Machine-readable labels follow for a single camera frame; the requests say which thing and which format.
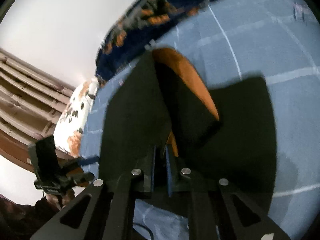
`screw head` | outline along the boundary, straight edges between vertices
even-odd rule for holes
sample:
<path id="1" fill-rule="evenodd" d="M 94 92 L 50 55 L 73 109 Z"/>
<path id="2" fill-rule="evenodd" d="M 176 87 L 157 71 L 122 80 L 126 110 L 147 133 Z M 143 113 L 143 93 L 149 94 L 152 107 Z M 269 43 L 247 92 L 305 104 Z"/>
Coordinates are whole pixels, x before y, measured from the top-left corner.
<path id="1" fill-rule="evenodd" d="M 133 169 L 131 171 L 131 174 L 134 176 L 140 175 L 141 174 L 141 170 L 140 169 Z"/>
<path id="2" fill-rule="evenodd" d="M 181 173 L 184 175 L 189 175 L 191 173 L 191 170 L 189 168 L 183 168 L 181 170 Z"/>
<path id="3" fill-rule="evenodd" d="M 95 185 L 96 187 L 100 187 L 103 185 L 103 180 L 102 179 L 96 179 L 94 182 L 93 182 L 93 185 Z"/>
<path id="4" fill-rule="evenodd" d="M 229 181 L 227 179 L 219 179 L 219 184 L 221 186 L 227 186 L 229 184 Z"/>

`bed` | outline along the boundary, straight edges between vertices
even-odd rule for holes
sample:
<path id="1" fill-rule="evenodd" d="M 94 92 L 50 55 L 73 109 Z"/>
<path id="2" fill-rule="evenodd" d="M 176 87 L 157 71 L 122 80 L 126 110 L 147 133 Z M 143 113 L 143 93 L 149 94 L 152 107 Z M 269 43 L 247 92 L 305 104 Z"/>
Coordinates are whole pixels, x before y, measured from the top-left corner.
<path id="1" fill-rule="evenodd" d="M 295 2 L 303 8 L 303 18 Z M 320 25 L 304 0 L 218 0 L 150 46 L 175 48 L 195 66 L 208 88 L 239 81 L 248 73 L 263 73 L 277 137 L 276 182 L 268 215 L 291 239 L 300 239 L 320 207 Z M 82 157 L 100 154 L 108 102 L 137 61 L 99 89 L 84 126 Z M 83 170 L 98 176 L 99 165 Z M 158 239 L 159 232 L 166 239 L 188 236 L 185 218 L 140 200 L 134 219 L 156 232 Z M 154 226 L 157 221 L 161 229 Z M 141 234 L 148 238 L 146 232 Z"/>

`white pillow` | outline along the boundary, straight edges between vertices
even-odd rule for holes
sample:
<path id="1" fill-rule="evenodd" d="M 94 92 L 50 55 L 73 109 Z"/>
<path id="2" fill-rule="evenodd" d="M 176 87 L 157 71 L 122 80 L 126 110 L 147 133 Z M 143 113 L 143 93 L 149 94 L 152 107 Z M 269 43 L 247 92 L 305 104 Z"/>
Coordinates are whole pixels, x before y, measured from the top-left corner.
<path id="1" fill-rule="evenodd" d="M 74 158 L 79 156 L 83 129 L 98 88 L 97 78 L 92 78 L 78 86 L 54 130 L 53 136 L 56 148 Z"/>

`fabric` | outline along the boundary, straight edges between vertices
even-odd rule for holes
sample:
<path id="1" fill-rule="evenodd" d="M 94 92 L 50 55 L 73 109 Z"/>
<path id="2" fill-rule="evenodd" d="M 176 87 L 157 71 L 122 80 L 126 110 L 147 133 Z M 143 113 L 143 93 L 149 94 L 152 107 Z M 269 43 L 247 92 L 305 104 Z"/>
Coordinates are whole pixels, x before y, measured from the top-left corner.
<path id="1" fill-rule="evenodd" d="M 248 78 L 210 95 L 220 105 L 220 121 L 170 67 L 144 54 L 108 104 L 99 177 L 116 179 L 150 146 L 164 148 L 171 128 L 179 157 L 191 169 L 208 178 L 230 179 L 268 211 L 276 142 L 264 80 Z M 247 180 L 254 185 L 247 185 Z"/>
<path id="2" fill-rule="evenodd" d="M 58 211 L 46 198 L 30 206 L 18 205 L 0 197 L 1 240 L 29 240 Z"/>
<path id="3" fill-rule="evenodd" d="M 300 16 L 294 20 L 295 1 L 304 8 L 305 22 Z M 320 69 L 311 67 L 312 61 L 315 66 L 320 63 L 319 23 L 303 0 L 218 0 L 155 40 L 152 47 L 169 46 L 186 57 L 210 89 L 240 81 L 213 13 L 229 39 L 242 77 L 252 72 L 266 77 L 277 141 L 276 182 L 269 216 L 291 239 L 299 240 L 320 206 Z M 100 155 L 105 129 L 101 120 L 120 87 L 119 81 L 125 82 L 138 59 L 97 93 L 84 129 L 82 156 Z M 98 164 L 84 169 L 99 173 Z M 156 209 L 151 208 L 145 220 L 150 216 L 156 219 Z"/>
<path id="4" fill-rule="evenodd" d="M 79 156 L 84 125 L 98 88 L 99 82 L 97 78 L 92 78 L 90 81 L 78 86 L 54 130 L 53 136 L 56 148 L 74 158 Z"/>
<path id="5" fill-rule="evenodd" d="M 219 120 L 218 111 L 210 94 L 191 63 L 174 49 L 164 48 L 152 51 L 157 63 L 170 67 L 186 84 L 186 86 L 201 100 L 210 113 Z"/>
<path id="6" fill-rule="evenodd" d="M 187 218 L 150 206 L 140 199 L 136 200 L 133 223 L 149 228 L 154 235 L 154 239 L 189 239 Z M 137 225 L 133 225 L 133 228 L 145 239 L 151 239 L 150 233 L 144 228 Z"/>
<path id="7" fill-rule="evenodd" d="M 96 76 L 110 80 L 180 21 L 214 0 L 138 0 L 111 28 L 96 59 Z"/>

